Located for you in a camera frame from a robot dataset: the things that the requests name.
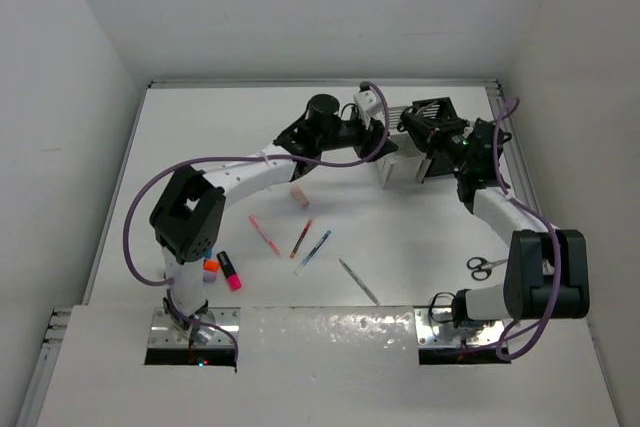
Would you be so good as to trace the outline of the black handled scissors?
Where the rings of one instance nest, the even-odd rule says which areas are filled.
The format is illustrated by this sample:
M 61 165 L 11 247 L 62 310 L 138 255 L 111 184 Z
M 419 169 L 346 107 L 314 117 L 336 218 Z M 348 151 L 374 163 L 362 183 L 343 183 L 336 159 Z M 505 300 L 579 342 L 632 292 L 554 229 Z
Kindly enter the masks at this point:
M 418 156 L 419 162 L 417 163 L 417 169 L 414 176 L 414 180 L 416 184 L 422 184 L 424 179 L 427 177 L 428 171 L 431 167 L 433 159 L 428 157 L 426 154 L 421 153 Z
M 507 263 L 506 259 L 489 261 L 484 257 L 474 256 L 467 260 L 466 267 L 473 280 L 481 282 L 491 277 L 494 268 Z

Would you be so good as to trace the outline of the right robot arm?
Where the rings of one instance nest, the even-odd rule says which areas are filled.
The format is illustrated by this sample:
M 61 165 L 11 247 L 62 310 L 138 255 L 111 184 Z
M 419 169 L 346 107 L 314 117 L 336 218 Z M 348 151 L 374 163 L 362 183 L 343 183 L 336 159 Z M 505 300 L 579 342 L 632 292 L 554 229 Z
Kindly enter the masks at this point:
M 443 157 L 453 165 L 460 202 L 508 247 L 503 282 L 459 290 L 451 305 L 453 324 L 585 317 L 586 239 L 577 230 L 555 227 L 510 191 L 500 158 L 511 135 L 500 120 L 431 119 L 408 107 L 399 127 L 428 159 Z

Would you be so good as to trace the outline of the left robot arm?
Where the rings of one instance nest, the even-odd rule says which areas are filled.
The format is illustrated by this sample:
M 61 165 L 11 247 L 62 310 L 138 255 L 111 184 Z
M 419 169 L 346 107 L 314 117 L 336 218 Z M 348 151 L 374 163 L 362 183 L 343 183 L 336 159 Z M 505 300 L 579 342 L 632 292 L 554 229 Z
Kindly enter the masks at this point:
M 351 148 L 359 160 L 373 162 L 396 150 L 388 138 L 383 95 L 371 85 L 353 97 L 348 119 L 329 94 L 309 99 L 303 114 L 256 154 L 222 161 L 211 172 L 187 165 L 171 176 L 150 217 L 165 258 L 169 282 L 164 301 L 182 328 L 207 306 L 202 261 L 216 243 L 226 208 L 268 187 L 294 182 L 323 164 L 325 152 Z

